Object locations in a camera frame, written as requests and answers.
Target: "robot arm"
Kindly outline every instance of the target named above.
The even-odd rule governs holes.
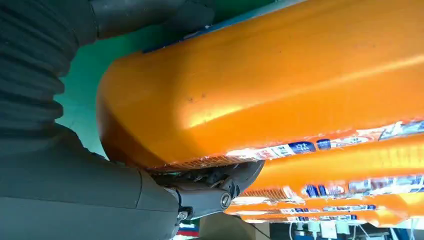
[[[55,123],[63,114],[53,100],[64,91],[59,77],[79,47],[164,21],[181,2],[0,1],[0,236],[169,239],[180,220],[223,211],[254,181],[261,163],[209,169],[215,182],[157,184],[90,153]]]

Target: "orange plastic container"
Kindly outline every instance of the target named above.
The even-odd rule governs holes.
[[[421,216],[423,181],[408,176],[424,173],[422,9],[308,0],[120,59],[98,92],[105,152],[152,172],[263,159],[241,197],[342,207],[382,195],[385,208],[358,218]]]
[[[254,161],[244,149],[325,139],[336,146],[357,130],[422,120],[423,7],[309,0],[120,59],[99,86],[104,149],[152,171],[178,171]]]

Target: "printed label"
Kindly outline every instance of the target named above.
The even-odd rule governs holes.
[[[290,143],[289,146],[295,154],[313,153],[316,151],[314,144],[308,141]]]
[[[277,158],[285,158],[297,154],[307,154],[317,151],[330,150],[334,148],[344,148],[358,144],[369,142],[381,141],[400,136],[407,136],[412,134],[424,133],[424,121],[412,121],[403,123],[401,121],[387,126],[359,129],[354,132],[340,133],[338,138],[329,139],[323,138],[314,140],[316,145],[309,141],[298,141],[288,144],[282,144],[264,148],[246,148],[240,150],[233,150],[226,154],[226,156],[238,157],[242,160],[255,159],[255,160],[273,160]]]
[[[358,217],[356,215],[338,215],[338,216],[320,216],[319,220],[321,221],[336,221],[336,220],[356,220]]]
[[[288,144],[274,146],[271,149],[279,157],[288,157],[296,154]]]

